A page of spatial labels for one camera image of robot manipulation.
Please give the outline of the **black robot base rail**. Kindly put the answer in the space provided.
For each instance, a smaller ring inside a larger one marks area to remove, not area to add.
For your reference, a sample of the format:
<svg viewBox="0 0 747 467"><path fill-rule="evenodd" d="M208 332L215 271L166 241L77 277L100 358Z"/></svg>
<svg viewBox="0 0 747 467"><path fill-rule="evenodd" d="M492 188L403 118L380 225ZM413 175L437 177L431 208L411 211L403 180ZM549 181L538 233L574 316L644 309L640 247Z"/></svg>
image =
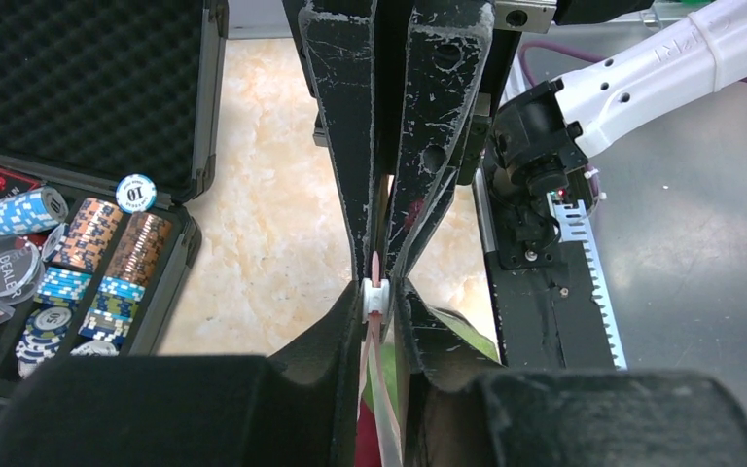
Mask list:
<svg viewBox="0 0 747 467"><path fill-rule="evenodd" d="M500 170L473 184L501 362L512 368L627 367L592 231L598 197L575 177L532 197Z"/></svg>

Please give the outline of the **red toy fruit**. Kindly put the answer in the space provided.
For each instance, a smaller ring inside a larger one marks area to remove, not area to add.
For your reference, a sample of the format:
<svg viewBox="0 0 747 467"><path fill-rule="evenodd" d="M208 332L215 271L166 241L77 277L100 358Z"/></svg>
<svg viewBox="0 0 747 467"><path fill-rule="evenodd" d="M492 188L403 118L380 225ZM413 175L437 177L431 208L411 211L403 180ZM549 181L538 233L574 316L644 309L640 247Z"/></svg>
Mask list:
<svg viewBox="0 0 747 467"><path fill-rule="evenodd" d="M354 466L382 466L374 413L365 401L361 401L359 405Z"/></svg>

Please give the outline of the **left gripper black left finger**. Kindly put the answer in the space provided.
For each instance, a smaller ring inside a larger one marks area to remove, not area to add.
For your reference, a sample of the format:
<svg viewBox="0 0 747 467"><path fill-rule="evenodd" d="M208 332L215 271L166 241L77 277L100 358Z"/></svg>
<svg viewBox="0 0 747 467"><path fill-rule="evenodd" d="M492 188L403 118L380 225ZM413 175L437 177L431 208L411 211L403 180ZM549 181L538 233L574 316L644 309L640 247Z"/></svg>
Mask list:
<svg viewBox="0 0 747 467"><path fill-rule="evenodd" d="M270 356L58 357L0 412L0 466L350 466L361 300Z"/></svg>

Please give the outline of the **loose white poker chip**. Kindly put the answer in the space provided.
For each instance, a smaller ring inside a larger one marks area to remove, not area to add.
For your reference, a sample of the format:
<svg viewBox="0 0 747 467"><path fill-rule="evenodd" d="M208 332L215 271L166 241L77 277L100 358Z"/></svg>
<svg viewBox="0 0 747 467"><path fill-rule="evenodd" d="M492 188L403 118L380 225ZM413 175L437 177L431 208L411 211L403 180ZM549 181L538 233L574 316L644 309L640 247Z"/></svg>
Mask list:
<svg viewBox="0 0 747 467"><path fill-rule="evenodd" d="M127 175L115 191L117 205L129 214L149 210L155 204L157 196L156 184L143 174Z"/></svg>

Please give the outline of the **clear zip top bag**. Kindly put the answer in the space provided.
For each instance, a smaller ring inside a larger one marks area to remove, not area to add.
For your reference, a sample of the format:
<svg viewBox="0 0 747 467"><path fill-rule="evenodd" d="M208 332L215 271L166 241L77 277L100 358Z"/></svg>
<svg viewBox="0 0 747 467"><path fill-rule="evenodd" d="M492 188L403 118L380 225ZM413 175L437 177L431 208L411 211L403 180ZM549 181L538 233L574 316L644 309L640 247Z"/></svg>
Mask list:
<svg viewBox="0 0 747 467"><path fill-rule="evenodd" d="M383 277L376 253L361 282L367 333L360 409L375 421L383 466L495 466L483 386L500 367L408 282Z"/></svg>

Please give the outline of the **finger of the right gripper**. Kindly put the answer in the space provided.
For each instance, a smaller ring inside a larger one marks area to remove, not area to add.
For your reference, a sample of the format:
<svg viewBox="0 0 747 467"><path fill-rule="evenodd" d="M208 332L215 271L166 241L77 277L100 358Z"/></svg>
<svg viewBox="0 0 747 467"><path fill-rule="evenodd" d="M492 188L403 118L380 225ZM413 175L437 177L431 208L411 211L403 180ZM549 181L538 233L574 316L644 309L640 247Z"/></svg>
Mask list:
<svg viewBox="0 0 747 467"><path fill-rule="evenodd" d="M457 143L492 42L491 1L418 1L411 10L385 276L410 274L453 198Z"/></svg>
<svg viewBox="0 0 747 467"><path fill-rule="evenodd" d="M299 13L355 279L369 272L373 229L375 6L375 1L307 1Z"/></svg>

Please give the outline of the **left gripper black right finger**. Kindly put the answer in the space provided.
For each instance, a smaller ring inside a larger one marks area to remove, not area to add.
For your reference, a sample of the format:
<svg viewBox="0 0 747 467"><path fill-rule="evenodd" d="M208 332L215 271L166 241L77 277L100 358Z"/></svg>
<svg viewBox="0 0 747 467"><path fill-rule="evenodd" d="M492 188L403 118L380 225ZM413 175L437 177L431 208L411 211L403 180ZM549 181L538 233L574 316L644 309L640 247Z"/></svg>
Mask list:
<svg viewBox="0 0 747 467"><path fill-rule="evenodd" d="M691 371L518 371L394 287L408 466L747 466L747 415Z"/></svg>

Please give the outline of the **black poker chip case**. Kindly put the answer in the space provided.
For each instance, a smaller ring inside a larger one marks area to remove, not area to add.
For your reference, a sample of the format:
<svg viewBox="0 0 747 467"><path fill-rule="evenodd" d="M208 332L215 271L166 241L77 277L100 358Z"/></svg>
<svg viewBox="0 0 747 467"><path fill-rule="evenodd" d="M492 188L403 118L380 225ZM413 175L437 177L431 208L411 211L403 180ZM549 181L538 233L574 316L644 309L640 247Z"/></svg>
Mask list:
<svg viewBox="0 0 747 467"><path fill-rule="evenodd" d="M172 231L122 355L154 354L202 242L187 203L212 185L225 1L0 1L0 169L77 209L156 185Z"/></svg>

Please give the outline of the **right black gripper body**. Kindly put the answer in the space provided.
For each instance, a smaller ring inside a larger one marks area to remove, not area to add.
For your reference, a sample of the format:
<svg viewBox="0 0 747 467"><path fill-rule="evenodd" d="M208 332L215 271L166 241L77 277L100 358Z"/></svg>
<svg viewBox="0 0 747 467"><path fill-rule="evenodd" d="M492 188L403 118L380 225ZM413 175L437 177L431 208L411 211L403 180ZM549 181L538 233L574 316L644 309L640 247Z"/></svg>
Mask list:
<svg viewBox="0 0 747 467"><path fill-rule="evenodd" d="M397 96L405 91L402 83L407 58L409 16L417 5L425 1L378 1L372 14L379 34L376 45L375 70L379 73L375 84L377 95L385 101L378 107L378 115L398 117L402 103ZM316 95L314 79L306 61L305 42L299 22L304 1L282 3L292 37L300 55L302 71L311 96ZM495 28L487 63L480 78L480 92L490 97L489 114L494 115L500 107L504 89L512 64L516 59L520 37L523 32L545 33L557 15L555 1L496 1Z"/></svg>

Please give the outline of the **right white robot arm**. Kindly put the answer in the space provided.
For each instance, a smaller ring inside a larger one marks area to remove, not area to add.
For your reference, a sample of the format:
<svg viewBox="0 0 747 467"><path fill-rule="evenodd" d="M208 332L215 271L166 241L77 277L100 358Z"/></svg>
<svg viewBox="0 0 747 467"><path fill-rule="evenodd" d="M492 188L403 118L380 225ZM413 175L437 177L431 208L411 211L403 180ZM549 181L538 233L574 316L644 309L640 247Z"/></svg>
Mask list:
<svg viewBox="0 0 747 467"><path fill-rule="evenodd" d="M566 184L639 126L747 78L747 1L714 1L636 45L500 99L525 32L643 1L287 1L319 108L357 279L405 277L463 161L481 92L488 141L524 190Z"/></svg>

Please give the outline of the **green toy leaf vegetable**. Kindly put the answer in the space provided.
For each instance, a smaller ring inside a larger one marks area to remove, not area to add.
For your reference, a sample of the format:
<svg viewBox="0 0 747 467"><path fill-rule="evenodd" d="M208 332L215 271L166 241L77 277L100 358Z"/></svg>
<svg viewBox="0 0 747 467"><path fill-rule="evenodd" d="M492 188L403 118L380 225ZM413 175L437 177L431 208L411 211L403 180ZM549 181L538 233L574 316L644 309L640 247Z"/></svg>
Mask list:
<svg viewBox="0 0 747 467"><path fill-rule="evenodd" d="M494 340L481 334L477 328L461 313L447 308L432 307L432 313L446 324L457 336L490 360L500 361L497 344ZM396 411L399 407L397 393L396 356L392 341L381 345L381 364L384 381L391 405Z"/></svg>

